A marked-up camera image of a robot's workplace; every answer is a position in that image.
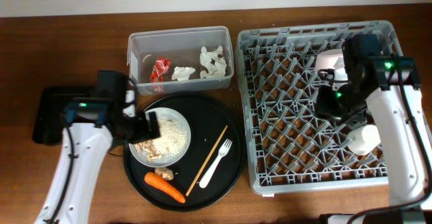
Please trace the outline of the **white plastic fork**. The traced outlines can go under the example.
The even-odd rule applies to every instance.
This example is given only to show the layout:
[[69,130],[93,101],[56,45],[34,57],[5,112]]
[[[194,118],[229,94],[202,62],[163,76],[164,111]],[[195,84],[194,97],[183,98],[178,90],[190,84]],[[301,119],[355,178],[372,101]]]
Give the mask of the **white plastic fork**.
[[227,139],[219,148],[219,151],[217,153],[217,156],[215,158],[215,160],[212,162],[212,164],[210,165],[210,167],[207,169],[207,171],[205,172],[205,174],[203,175],[203,177],[201,178],[200,182],[199,182],[199,187],[200,188],[206,188],[219,164],[219,162],[221,161],[221,159],[226,156],[228,154],[228,152],[230,151],[232,145],[232,141]]

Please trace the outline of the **grey plate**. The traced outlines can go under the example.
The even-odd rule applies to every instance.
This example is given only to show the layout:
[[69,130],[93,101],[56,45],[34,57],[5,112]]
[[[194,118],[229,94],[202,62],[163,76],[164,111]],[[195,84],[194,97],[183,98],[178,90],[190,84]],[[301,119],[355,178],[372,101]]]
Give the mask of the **grey plate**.
[[181,113],[178,113],[177,111],[175,111],[173,109],[166,108],[166,107],[157,107],[157,108],[145,111],[144,113],[147,115],[150,112],[155,112],[157,114],[157,117],[163,116],[163,117],[166,117],[169,119],[178,120],[186,128],[186,131],[188,134],[187,144],[185,145],[183,151],[179,155],[171,156],[171,157],[162,155],[161,159],[153,160],[152,162],[147,161],[144,153],[137,153],[137,151],[134,147],[135,144],[129,144],[129,150],[130,150],[132,156],[139,163],[142,163],[143,165],[145,165],[147,167],[154,167],[154,168],[168,167],[168,166],[173,165],[174,163],[178,162],[188,151],[189,145],[191,143],[191,137],[192,137],[190,126],[189,126],[186,118]]

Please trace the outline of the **wooden chopstick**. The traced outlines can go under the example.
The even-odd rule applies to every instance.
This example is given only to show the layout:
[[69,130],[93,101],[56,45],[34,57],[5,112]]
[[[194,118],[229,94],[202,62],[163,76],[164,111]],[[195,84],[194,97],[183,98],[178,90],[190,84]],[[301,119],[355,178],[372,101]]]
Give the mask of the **wooden chopstick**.
[[[201,165],[201,167],[200,167],[198,173],[196,174],[195,178],[193,179],[193,181],[192,181],[190,187],[188,188],[188,190],[187,190],[187,192],[186,192],[186,196],[189,196],[189,195],[190,195],[190,193],[191,193],[193,187],[195,186],[196,182],[198,181],[199,177],[201,176],[201,174],[202,174],[204,168],[207,166],[207,163],[209,162],[210,158],[212,157],[213,153],[215,152],[216,148],[218,147],[218,144],[220,143],[220,141],[221,141],[223,135],[225,134],[226,130],[227,130],[227,126],[224,127],[224,129],[223,129],[222,133],[220,134],[220,136],[218,137],[216,143],[214,143],[214,145],[213,145],[213,147],[212,147],[210,153],[207,155],[207,157],[206,157],[204,163]],[[219,152],[218,152],[217,158],[215,159],[215,164],[216,164],[216,165],[220,162],[220,160],[221,160],[225,155],[228,154],[231,145],[232,145],[232,141],[231,141],[231,140],[226,140],[226,141],[225,141],[225,142],[220,146],[220,149],[219,149]]]

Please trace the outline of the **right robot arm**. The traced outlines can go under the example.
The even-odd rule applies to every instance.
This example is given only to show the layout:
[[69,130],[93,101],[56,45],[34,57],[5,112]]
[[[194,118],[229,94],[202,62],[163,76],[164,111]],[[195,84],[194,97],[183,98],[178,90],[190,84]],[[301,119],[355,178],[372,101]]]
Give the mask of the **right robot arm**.
[[357,155],[381,145],[389,205],[354,215],[321,215],[321,223],[430,223],[431,131],[423,115],[421,79],[410,57],[384,55],[377,36],[359,34],[341,49],[317,55],[320,86],[315,115],[347,123],[367,110],[374,120],[348,134]]

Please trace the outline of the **white cup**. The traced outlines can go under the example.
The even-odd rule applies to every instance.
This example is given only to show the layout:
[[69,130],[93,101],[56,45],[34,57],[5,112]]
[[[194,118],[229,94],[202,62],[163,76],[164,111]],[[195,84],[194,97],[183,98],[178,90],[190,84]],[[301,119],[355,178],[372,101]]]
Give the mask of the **white cup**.
[[352,130],[347,139],[347,147],[356,155],[367,155],[381,144],[378,128],[372,124]]

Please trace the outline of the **rice pile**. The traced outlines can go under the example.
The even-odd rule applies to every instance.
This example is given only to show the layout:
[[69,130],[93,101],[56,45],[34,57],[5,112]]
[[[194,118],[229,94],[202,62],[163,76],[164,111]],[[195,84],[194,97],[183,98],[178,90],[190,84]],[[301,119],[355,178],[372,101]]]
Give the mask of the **rice pile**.
[[157,117],[160,137],[152,140],[152,145],[159,155],[177,156],[188,141],[186,128],[178,121],[166,117]]

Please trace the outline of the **brown ginger piece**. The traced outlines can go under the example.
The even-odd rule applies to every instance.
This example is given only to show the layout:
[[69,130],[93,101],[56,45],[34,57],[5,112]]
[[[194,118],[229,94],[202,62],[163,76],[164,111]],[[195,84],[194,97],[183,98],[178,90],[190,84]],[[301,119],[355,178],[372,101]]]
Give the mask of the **brown ginger piece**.
[[173,173],[173,171],[171,169],[166,168],[166,167],[155,168],[155,173],[159,177],[162,177],[166,181],[171,181],[171,180],[174,179],[174,173]]

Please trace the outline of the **peanut shells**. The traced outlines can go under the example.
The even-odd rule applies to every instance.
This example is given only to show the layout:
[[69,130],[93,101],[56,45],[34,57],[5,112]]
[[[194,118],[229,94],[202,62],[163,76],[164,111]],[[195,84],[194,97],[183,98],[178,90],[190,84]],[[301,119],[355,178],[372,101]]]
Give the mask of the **peanut shells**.
[[160,154],[152,140],[147,140],[144,142],[140,142],[134,145],[137,153],[144,153],[148,162],[152,162],[153,160],[158,160],[162,158],[162,154]]

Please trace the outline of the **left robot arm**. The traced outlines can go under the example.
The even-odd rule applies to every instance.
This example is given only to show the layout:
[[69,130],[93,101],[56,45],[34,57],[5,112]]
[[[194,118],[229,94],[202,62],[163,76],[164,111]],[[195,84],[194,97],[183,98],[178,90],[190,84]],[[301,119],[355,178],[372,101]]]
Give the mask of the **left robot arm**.
[[99,71],[95,86],[43,90],[33,140],[61,153],[37,223],[87,223],[107,153],[159,137],[155,113],[137,116],[137,102],[137,84],[117,71]]

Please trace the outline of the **red snack wrapper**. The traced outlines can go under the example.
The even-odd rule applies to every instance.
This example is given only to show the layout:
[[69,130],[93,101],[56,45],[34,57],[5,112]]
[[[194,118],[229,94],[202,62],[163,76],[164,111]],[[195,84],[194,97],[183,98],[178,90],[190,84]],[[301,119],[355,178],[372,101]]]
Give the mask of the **red snack wrapper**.
[[165,74],[169,71],[171,60],[163,57],[158,57],[151,73],[150,82],[163,82]]

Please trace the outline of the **pink bowl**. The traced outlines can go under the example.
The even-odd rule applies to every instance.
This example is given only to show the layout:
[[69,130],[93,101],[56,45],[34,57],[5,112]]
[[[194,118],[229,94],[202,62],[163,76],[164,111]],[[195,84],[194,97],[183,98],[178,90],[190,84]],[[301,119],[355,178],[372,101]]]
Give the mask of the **pink bowl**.
[[341,49],[327,50],[317,55],[315,71],[322,69],[332,69],[336,80],[346,81],[348,79]]

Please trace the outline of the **orange carrot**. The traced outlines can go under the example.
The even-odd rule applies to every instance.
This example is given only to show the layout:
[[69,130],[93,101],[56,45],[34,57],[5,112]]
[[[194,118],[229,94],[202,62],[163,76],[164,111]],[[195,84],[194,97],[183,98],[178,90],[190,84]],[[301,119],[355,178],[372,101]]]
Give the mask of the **orange carrot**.
[[156,173],[148,172],[144,177],[144,182],[166,193],[181,204],[184,204],[186,202],[184,195],[180,191],[178,191],[175,187],[173,187],[170,183],[168,183]]

